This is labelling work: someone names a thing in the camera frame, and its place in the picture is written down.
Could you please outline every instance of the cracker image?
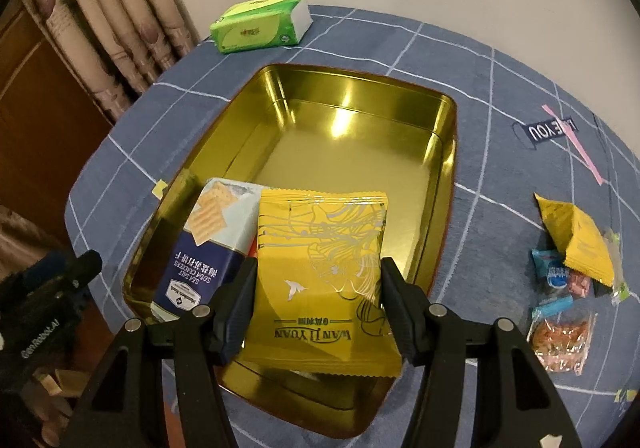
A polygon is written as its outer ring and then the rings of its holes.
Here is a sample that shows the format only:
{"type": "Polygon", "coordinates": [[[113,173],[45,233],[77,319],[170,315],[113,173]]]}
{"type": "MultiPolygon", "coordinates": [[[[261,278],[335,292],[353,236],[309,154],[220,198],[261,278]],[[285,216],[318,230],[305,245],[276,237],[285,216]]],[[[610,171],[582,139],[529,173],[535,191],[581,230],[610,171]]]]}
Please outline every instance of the cracker image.
{"type": "Polygon", "coordinates": [[[206,206],[210,202],[216,201],[223,210],[236,202],[238,198],[231,193],[229,188],[220,181],[213,183],[213,186],[198,198],[200,206],[206,206]]]}
{"type": "Polygon", "coordinates": [[[222,208],[215,199],[210,200],[205,205],[200,204],[200,209],[189,216],[187,224],[196,246],[203,244],[209,240],[211,235],[226,228],[222,208]]]}

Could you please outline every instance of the pink tape strip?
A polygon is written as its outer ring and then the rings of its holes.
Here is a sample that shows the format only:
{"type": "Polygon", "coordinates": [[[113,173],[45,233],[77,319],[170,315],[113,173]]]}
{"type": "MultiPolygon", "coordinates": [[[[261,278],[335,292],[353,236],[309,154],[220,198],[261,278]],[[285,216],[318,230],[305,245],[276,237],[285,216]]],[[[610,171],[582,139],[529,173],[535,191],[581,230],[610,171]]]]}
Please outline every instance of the pink tape strip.
{"type": "Polygon", "coordinates": [[[587,167],[589,168],[589,170],[591,170],[591,173],[593,173],[593,176],[596,178],[596,181],[598,182],[599,185],[602,186],[602,183],[604,183],[603,177],[600,175],[600,172],[598,172],[598,169],[596,168],[596,165],[594,165],[593,161],[591,160],[591,157],[589,157],[584,147],[580,144],[580,141],[578,141],[578,138],[575,137],[575,134],[572,131],[571,126],[569,126],[568,123],[565,123],[560,118],[558,118],[554,114],[554,112],[551,110],[551,108],[549,108],[548,105],[542,105],[542,110],[544,110],[550,116],[553,116],[554,118],[556,118],[556,121],[560,125],[560,128],[564,130],[564,133],[569,138],[569,141],[571,141],[574,144],[574,147],[576,148],[576,150],[580,152],[580,155],[584,159],[584,162],[587,164],[587,167]]]}

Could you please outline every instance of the yellow sticky note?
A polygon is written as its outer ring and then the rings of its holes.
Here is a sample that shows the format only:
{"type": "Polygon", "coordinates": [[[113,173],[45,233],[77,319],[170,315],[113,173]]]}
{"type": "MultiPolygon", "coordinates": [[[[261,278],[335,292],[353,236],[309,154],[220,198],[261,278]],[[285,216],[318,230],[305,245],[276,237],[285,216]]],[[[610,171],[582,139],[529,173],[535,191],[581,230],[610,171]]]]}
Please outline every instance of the yellow sticky note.
{"type": "Polygon", "coordinates": [[[155,195],[158,200],[162,200],[162,196],[164,195],[162,192],[167,186],[169,185],[161,179],[156,183],[154,189],[151,190],[151,193],[155,195]]]}

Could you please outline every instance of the yellow chip bag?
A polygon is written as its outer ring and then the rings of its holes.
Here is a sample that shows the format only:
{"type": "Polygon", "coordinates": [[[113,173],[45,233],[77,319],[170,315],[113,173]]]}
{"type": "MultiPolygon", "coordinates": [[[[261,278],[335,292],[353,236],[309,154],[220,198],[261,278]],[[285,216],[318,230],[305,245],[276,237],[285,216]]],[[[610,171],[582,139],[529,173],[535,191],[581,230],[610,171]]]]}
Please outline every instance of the yellow chip bag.
{"type": "Polygon", "coordinates": [[[386,194],[265,189],[254,315],[239,359],[354,376],[398,376],[380,307],[386,194]]]}
{"type": "Polygon", "coordinates": [[[574,204],[534,195],[556,248],[566,255],[565,266],[611,287],[613,265],[593,219],[574,204]]]}

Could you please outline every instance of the screw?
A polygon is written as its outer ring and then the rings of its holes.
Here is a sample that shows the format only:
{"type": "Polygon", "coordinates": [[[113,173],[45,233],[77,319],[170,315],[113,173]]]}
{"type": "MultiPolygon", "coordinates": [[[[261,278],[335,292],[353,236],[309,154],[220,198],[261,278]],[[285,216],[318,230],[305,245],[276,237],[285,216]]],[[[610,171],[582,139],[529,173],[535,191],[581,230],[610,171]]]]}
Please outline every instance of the screw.
{"type": "Polygon", "coordinates": [[[137,331],[140,327],[142,327],[142,322],[138,318],[127,320],[124,324],[124,330],[130,333],[137,331]]]}
{"type": "Polygon", "coordinates": [[[442,318],[445,314],[447,314],[447,308],[439,303],[432,303],[429,306],[429,312],[434,316],[442,318]]]}
{"type": "Polygon", "coordinates": [[[505,332],[513,331],[513,322],[508,318],[500,318],[498,320],[498,327],[505,332]]]}
{"type": "Polygon", "coordinates": [[[191,310],[191,312],[196,318],[204,318],[209,315],[211,309],[208,305],[197,305],[191,310]]]}

